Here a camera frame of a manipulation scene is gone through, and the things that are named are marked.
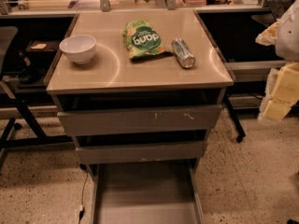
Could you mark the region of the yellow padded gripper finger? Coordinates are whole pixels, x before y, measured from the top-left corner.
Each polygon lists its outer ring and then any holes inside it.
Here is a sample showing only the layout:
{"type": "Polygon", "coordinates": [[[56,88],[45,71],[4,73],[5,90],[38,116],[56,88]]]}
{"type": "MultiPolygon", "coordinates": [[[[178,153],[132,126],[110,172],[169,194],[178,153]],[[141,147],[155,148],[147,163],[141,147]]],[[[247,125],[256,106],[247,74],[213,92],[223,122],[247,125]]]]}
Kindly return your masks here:
{"type": "Polygon", "coordinates": [[[260,122],[279,122],[299,101],[299,24],[276,21],[257,36],[257,43],[274,45],[277,56],[286,61],[270,70],[260,105],[260,122]]]}

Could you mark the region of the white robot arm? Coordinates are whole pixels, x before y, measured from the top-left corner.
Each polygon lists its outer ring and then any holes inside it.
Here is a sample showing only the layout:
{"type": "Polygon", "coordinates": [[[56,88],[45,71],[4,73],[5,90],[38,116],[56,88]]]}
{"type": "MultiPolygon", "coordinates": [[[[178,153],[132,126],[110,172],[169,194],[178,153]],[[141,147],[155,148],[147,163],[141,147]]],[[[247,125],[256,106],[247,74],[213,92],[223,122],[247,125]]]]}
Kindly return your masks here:
{"type": "Polygon", "coordinates": [[[286,61],[280,69],[270,70],[260,105],[258,120],[274,124],[283,120],[299,101],[299,0],[260,33],[255,42],[274,45],[276,55],[286,61]]]}

